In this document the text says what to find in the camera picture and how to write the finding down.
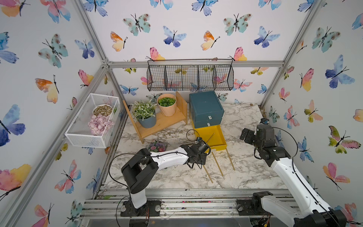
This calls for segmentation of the teal drawer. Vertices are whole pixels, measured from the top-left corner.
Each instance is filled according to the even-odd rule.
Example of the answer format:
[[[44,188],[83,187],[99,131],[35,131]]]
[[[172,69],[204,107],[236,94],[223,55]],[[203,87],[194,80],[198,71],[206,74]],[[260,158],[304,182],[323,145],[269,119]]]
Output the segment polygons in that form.
[[[221,122],[224,112],[196,113],[194,120],[197,122]]]
[[[222,122],[222,119],[197,121],[194,123],[194,128],[204,128],[204,127],[216,126],[216,125],[220,125],[221,122]]]

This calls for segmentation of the teal top drawer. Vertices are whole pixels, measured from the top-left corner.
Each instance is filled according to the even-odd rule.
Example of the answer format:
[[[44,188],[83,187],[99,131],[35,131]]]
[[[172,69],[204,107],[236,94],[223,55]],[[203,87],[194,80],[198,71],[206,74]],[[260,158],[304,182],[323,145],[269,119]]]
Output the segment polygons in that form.
[[[197,122],[221,122],[224,112],[196,113],[194,120]]]

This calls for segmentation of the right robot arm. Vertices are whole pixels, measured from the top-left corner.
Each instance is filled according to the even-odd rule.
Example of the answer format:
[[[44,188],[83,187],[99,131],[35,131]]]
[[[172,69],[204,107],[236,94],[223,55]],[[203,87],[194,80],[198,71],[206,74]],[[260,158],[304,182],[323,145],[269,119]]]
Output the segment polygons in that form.
[[[268,213],[288,227],[344,227],[347,219],[341,210],[334,210],[325,202],[311,185],[304,179],[294,164],[293,158],[280,146],[276,145],[274,127],[263,118],[256,130],[244,128],[240,139],[254,146],[258,159],[272,168],[286,185],[299,209],[284,204],[271,192],[254,193],[250,207],[237,202],[238,212],[243,209],[255,214]]]

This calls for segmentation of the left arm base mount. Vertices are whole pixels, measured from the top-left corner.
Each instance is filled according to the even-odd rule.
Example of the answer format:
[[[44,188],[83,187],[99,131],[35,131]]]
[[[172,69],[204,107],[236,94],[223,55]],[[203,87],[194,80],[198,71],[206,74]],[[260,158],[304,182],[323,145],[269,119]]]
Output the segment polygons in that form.
[[[121,217],[159,217],[161,211],[161,201],[147,200],[147,203],[136,209],[131,200],[124,201],[120,215]]]

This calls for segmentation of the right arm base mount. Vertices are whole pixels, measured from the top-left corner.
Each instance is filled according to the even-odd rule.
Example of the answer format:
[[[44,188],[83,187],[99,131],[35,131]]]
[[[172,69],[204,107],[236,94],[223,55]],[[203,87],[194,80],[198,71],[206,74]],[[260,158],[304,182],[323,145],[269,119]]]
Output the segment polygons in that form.
[[[273,194],[268,191],[257,192],[250,198],[240,199],[236,201],[236,210],[239,216],[249,215],[262,215],[265,210],[262,208],[262,198],[265,196],[272,196]]]

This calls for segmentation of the yellow bottom drawer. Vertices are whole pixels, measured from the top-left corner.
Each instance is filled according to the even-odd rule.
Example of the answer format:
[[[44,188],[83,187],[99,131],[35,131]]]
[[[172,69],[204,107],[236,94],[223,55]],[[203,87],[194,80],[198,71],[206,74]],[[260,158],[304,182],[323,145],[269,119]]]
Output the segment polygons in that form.
[[[211,147],[212,150],[221,151],[227,148],[226,140],[220,125],[196,128],[198,135]]]

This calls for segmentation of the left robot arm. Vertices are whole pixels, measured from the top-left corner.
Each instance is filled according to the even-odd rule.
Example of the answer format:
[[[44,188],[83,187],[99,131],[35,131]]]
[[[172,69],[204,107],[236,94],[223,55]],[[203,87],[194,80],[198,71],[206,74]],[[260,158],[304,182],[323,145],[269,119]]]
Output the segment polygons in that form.
[[[196,144],[181,145],[169,151],[139,150],[121,169],[133,207],[139,209],[147,203],[145,188],[159,170],[180,165],[201,167],[210,153],[211,147],[201,137]]]

